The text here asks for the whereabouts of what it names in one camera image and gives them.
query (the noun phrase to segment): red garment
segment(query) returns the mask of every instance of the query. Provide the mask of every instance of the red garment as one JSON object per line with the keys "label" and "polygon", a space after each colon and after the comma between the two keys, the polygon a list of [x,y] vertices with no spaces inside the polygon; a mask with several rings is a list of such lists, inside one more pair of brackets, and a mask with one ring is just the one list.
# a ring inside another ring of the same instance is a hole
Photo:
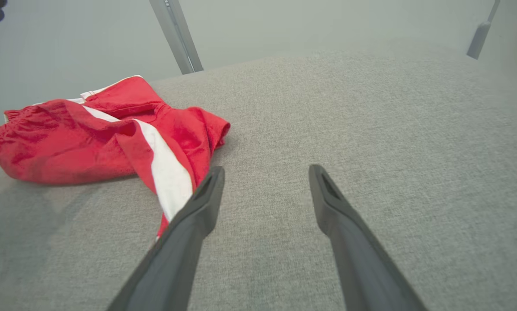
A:
{"label": "red garment", "polygon": [[5,115],[0,165],[10,177],[82,184],[137,173],[164,211],[159,236],[209,171],[230,128],[201,108],[168,106],[140,76]]}

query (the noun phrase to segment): gray fabric surface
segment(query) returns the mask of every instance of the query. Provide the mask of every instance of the gray fabric surface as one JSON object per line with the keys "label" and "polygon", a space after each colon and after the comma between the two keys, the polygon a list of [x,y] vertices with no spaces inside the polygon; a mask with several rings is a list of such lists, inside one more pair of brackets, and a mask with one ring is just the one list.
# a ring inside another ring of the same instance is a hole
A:
{"label": "gray fabric surface", "polygon": [[[189,310],[343,310],[316,226],[322,164],[426,306],[517,310],[517,87],[440,48],[275,57],[152,83],[232,124]],[[137,179],[43,187],[0,172],[0,310],[104,309],[149,246]]]}

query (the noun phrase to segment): red and white garment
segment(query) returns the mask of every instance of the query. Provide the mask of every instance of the red and white garment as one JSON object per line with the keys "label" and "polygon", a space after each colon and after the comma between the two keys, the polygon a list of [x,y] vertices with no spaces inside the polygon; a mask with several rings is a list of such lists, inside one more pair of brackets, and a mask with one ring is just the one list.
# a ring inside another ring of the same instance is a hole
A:
{"label": "red and white garment", "polygon": [[203,180],[230,128],[201,108],[168,106],[140,76],[5,116],[0,166],[10,177],[83,184],[137,173],[164,212],[158,236]]}

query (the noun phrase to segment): white stripe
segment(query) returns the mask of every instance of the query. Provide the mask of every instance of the white stripe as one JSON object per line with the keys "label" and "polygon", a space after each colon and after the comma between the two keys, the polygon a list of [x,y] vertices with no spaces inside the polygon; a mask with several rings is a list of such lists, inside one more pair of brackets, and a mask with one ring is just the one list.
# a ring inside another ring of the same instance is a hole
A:
{"label": "white stripe", "polygon": [[[119,121],[119,119],[105,114],[105,112],[86,106],[84,108],[98,119],[108,122]],[[154,126],[137,119],[134,120],[140,125],[147,144],[153,150],[151,173],[153,174],[156,196],[164,211],[164,216],[170,222],[184,207],[193,193],[191,176]]]}
{"label": "white stripe", "polygon": [[121,79],[120,81],[116,82],[116,83],[113,83],[109,86],[106,86],[106,87],[103,87],[102,89],[98,89],[98,90],[95,90],[95,91],[89,91],[89,92],[84,92],[82,93],[80,96],[83,98],[83,99],[86,99],[87,97],[90,97],[91,95],[95,95],[95,94],[98,94],[99,92],[103,92],[104,90],[108,89],[109,87],[115,85],[115,84],[118,84],[122,81],[124,81],[125,79],[129,79],[131,77],[126,77],[124,79]]}

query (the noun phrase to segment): gray background wall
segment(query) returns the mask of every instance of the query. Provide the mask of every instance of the gray background wall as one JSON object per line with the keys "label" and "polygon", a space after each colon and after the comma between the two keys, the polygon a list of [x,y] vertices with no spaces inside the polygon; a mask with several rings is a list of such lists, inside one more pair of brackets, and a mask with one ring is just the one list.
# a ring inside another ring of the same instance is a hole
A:
{"label": "gray background wall", "polygon": [[181,75],[147,0],[9,0],[0,22],[3,111]]}

